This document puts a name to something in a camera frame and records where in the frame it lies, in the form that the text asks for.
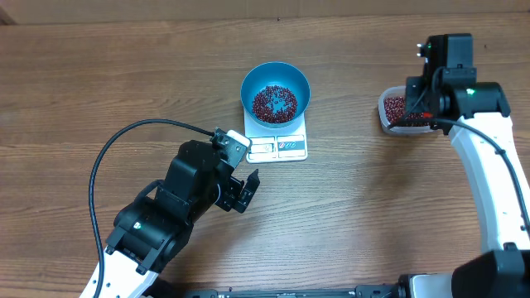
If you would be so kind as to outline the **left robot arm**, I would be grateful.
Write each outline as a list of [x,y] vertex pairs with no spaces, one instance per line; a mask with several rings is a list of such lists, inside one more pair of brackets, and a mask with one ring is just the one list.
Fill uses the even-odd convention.
[[146,186],[116,216],[103,259],[83,297],[139,297],[189,242],[195,222],[212,206],[243,213],[260,180],[233,177],[252,142],[233,132],[209,143],[183,143],[166,177]]

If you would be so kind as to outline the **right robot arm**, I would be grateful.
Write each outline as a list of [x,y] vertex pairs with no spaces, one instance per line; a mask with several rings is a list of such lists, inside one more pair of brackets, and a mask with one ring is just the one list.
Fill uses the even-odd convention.
[[423,73],[407,78],[406,114],[450,139],[470,184],[482,254],[446,274],[407,278],[409,297],[527,297],[529,184],[500,84],[479,82],[469,33],[429,36],[418,46]]

